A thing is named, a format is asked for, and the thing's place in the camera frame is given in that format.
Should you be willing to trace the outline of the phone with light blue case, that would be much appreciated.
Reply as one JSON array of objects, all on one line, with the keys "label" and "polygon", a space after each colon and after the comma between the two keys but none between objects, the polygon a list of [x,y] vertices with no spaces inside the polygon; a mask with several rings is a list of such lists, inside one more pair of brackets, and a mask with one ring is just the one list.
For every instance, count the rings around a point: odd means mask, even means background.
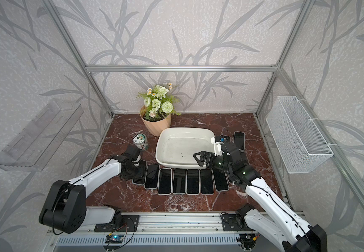
[{"label": "phone with light blue case", "polygon": [[173,194],[185,194],[186,193],[186,169],[174,169],[173,176]]}]

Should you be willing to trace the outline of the phone with cream case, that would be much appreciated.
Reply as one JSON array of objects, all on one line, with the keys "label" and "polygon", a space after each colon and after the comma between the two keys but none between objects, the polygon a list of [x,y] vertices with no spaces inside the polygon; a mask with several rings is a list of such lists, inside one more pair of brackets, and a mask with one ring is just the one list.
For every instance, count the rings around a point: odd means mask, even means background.
[{"label": "phone with cream case", "polygon": [[188,169],[187,170],[187,182],[186,182],[186,193],[188,195],[198,195],[200,192],[199,183],[199,170]]}]

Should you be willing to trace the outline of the phone with pink case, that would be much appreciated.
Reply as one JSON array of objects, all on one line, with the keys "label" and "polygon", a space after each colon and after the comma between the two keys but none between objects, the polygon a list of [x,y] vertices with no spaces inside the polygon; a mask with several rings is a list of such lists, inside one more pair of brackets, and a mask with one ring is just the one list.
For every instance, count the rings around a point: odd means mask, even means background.
[{"label": "phone with pink case", "polygon": [[158,181],[158,194],[169,195],[172,192],[172,169],[160,169]]}]

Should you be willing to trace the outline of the large phone pink case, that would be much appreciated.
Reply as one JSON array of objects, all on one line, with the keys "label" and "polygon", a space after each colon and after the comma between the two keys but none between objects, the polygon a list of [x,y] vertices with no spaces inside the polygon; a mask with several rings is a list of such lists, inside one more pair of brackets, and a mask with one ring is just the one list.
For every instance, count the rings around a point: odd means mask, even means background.
[{"label": "large phone pink case", "polygon": [[246,141],[246,137],[245,137],[244,132],[240,132],[240,131],[234,132],[233,142],[240,151],[245,150],[245,141]]}]

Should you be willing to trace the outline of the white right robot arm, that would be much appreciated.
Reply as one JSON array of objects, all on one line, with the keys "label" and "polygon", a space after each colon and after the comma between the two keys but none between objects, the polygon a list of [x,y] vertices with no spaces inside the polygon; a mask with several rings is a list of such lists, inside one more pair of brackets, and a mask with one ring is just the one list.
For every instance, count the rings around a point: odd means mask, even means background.
[{"label": "white right robot arm", "polygon": [[319,225],[312,226],[290,209],[268,186],[239,151],[215,155],[201,151],[193,155],[200,167],[220,170],[253,198],[269,215],[261,216],[253,206],[241,208],[242,222],[257,231],[282,252],[326,252],[327,234]]}]

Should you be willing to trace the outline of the phone light blue bottom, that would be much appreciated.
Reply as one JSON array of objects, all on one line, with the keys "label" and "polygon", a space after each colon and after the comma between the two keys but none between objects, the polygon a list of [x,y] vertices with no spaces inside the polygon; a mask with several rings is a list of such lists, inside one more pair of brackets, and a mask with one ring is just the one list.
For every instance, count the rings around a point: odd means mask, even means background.
[{"label": "phone light blue bottom", "polygon": [[132,180],[132,183],[135,185],[144,185],[146,180],[147,162],[144,160],[140,160],[136,167],[137,167],[137,175]]}]

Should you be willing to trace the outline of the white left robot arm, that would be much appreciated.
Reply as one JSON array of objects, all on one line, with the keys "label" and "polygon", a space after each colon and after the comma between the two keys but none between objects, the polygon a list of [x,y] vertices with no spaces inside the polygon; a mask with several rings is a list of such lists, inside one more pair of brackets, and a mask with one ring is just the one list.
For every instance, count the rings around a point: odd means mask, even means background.
[{"label": "white left robot arm", "polygon": [[140,178],[142,149],[128,145],[120,155],[113,155],[69,181],[57,180],[50,188],[39,215],[39,223],[56,231],[71,234],[82,226],[111,225],[118,230],[124,226],[120,210],[110,206],[87,206],[86,199],[102,184],[113,177],[123,181]]}]

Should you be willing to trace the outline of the large phone grey case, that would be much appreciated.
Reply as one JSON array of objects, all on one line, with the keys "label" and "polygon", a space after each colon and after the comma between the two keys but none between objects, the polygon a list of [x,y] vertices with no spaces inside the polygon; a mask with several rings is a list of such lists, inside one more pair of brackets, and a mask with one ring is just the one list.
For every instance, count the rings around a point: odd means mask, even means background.
[{"label": "large phone grey case", "polygon": [[227,177],[224,172],[213,169],[213,179],[215,182],[215,187],[217,192],[223,192],[229,190],[229,184],[227,181]]}]

